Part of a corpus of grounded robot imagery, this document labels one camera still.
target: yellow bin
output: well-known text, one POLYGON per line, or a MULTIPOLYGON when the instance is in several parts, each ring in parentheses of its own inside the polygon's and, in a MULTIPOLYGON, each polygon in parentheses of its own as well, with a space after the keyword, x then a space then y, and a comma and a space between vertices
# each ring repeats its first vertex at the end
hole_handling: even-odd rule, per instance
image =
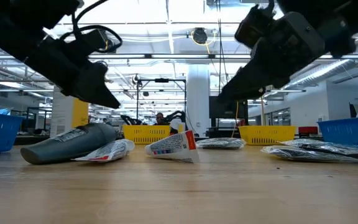
POLYGON ((124 125, 124 136, 135 144, 152 144, 169 136, 167 125, 124 125))
POLYGON ((268 146, 295 137, 295 126, 241 126, 241 138, 253 146, 268 146))

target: pillar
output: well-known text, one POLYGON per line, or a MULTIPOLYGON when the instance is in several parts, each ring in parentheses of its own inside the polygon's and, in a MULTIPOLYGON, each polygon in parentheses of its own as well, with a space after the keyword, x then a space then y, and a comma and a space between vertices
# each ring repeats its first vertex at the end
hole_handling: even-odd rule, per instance
POLYGON ((77 126, 88 124, 88 103, 72 96, 65 96, 55 86, 53 91, 50 137, 64 133, 77 126))
POLYGON ((209 128, 209 65, 189 65, 186 97, 187 126, 205 137, 209 128))

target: ceiling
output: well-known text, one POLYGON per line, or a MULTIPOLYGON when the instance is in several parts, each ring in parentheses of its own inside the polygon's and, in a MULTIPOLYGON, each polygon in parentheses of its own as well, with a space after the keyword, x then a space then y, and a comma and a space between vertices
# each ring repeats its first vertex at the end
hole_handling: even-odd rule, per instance
MULTIPOLYGON (((78 10, 78 13, 85 7, 96 2, 96 0, 85 0, 85 5, 78 10)), ((249 9, 254 3, 262 3, 265 6, 267 1, 254 0, 239 3, 235 0, 221 0, 221 10, 216 9, 216 5, 208 6, 203 0, 110 0, 103 5, 95 8, 81 18, 79 26, 90 24, 101 24, 117 32, 124 40, 122 47, 117 50, 118 54, 219 54, 219 49, 223 48, 224 54, 249 54, 250 49, 234 40, 234 33, 238 24, 245 18, 249 9), (218 19, 221 20, 221 33, 219 33, 218 19), (197 45, 191 38, 191 33, 196 27, 205 29, 208 35, 208 48, 197 45)), ((278 7, 276 18, 282 16, 278 7)), ((61 36, 72 30, 70 17, 64 17, 50 35, 61 36)), ((141 78, 174 78, 186 79, 188 65, 203 63, 209 65, 211 72, 211 94, 218 91, 219 86, 219 60, 214 63, 210 60, 196 59, 104 59, 109 65, 106 74, 107 87, 113 91, 114 96, 124 102, 121 109, 116 113, 125 113, 134 116, 131 111, 136 108, 135 93, 124 93, 120 90, 134 89, 132 79, 135 75, 141 78)), ((246 64, 246 60, 230 59, 225 61, 226 71, 229 78, 234 76, 239 67, 246 64)), ((328 63, 330 61, 315 62, 314 65, 328 63)), ((224 72, 221 72, 222 84, 225 84, 224 72)), ((2 80, 42 80, 43 82, 19 83, 18 88, 52 90, 53 86, 40 74, 34 72, 16 60, 0 60, 0 79, 2 80)), ((0 82, 2 88, 16 88, 7 83, 0 82)), ((151 103, 146 99, 160 99, 161 104, 146 107, 142 106, 140 115, 149 115, 156 112, 166 112, 182 110, 184 93, 175 83, 149 83, 144 89, 177 90, 176 92, 154 93, 150 91, 150 96, 142 96, 145 103, 151 103)), ((52 97, 50 92, 34 92, 35 97, 44 100, 45 97, 52 97)), ((284 93, 276 94, 275 98, 280 98, 284 93)), ((92 107, 92 112, 100 116, 106 114, 98 113, 100 110, 108 108, 92 107)))

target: computer monitor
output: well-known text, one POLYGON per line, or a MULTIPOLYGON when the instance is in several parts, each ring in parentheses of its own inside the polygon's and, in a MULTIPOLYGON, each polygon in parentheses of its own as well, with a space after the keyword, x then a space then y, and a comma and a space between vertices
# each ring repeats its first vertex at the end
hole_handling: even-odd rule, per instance
MULTIPOLYGON (((239 101, 239 111, 237 114, 237 118, 244 118, 244 116, 245 116, 243 102, 244 102, 244 100, 239 101)), ((236 109, 237 109, 236 101, 230 101, 227 103, 219 103, 217 96, 209 97, 209 118, 235 119, 236 118, 236 109)))

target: wooden table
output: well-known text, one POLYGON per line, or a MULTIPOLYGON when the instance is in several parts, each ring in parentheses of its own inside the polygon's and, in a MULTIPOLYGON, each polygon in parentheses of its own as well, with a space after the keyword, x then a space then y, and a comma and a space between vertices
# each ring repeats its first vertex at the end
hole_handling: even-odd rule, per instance
POLYGON ((200 164, 137 146, 109 163, 32 166, 0 154, 0 223, 358 223, 358 164, 200 150, 200 164))

